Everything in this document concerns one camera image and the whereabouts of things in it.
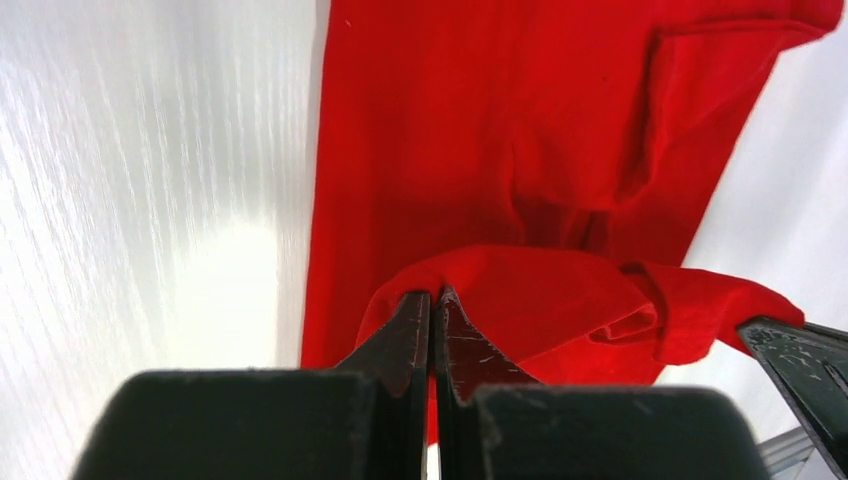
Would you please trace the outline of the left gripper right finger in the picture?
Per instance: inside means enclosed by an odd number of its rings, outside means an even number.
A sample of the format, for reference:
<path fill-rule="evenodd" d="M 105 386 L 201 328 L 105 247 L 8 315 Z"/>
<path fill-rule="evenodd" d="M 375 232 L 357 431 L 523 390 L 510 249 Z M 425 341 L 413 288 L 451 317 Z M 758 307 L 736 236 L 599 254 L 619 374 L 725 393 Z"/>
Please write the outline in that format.
<path fill-rule="evenodd" d="M 732 402 L 708 389 L 545 385 L 446 288 L 433 314 L 445 479 L 765 479 Z"/>

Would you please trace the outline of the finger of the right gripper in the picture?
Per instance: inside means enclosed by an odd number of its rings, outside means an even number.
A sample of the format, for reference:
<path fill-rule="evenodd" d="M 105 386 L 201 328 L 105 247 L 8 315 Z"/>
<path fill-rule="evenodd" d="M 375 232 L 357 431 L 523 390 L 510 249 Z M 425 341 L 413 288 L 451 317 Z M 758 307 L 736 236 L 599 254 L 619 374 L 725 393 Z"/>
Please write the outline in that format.
<path fill-rule="evenodd" d="M 847 477 L 847 334 L 756 317 L 737 329 L 825 463 Z"/>

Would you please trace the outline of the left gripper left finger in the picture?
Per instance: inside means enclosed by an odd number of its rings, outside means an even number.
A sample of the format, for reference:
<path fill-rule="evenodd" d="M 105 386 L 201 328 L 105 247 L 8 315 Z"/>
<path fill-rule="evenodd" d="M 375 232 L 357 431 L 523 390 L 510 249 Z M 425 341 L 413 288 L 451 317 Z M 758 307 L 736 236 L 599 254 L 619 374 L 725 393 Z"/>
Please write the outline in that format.
<path fill-rule="evenodd" d="M 147 371 L 108 402 L 77 479 L 420 479 L 430 297 L 321 370 Z"/>

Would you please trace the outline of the red t shirt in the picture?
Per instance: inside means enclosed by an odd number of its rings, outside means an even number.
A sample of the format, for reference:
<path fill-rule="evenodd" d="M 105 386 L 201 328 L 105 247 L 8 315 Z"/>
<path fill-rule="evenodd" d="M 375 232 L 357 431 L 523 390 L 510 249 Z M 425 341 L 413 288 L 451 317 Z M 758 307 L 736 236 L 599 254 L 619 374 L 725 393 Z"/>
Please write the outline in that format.
<path fill-rule="evenodd" d="M 684 257 L 778 56 L 840 1 L 335 1 L 300 364 L 453 287 L 550 384 L 650 385 L 781 294 Z"/>

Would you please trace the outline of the aluminium frame profile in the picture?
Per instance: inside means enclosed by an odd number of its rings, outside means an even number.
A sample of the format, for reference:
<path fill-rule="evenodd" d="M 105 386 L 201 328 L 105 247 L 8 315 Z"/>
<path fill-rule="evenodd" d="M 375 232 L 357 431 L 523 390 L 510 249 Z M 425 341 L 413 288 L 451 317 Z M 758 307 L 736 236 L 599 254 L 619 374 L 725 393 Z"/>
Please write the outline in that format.
<path fill-rule="evenodd" d="M 802 427 L 759 444 L 759 453 L 771 479 L 799 479 L 817 448 Z"/>

